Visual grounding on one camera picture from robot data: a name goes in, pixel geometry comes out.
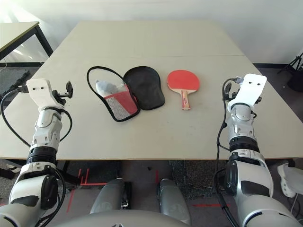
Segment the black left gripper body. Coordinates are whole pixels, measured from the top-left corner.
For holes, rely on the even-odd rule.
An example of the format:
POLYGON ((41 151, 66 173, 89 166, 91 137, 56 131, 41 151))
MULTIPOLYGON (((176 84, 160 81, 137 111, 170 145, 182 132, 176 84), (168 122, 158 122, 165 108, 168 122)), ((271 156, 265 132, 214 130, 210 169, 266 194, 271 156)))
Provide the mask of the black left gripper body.
POLYGON ((69 92, 58 93, 57 90, 53 90, 52 95, 58 103, 65 104, 66 100, 64 98, 69 96, 69 92))

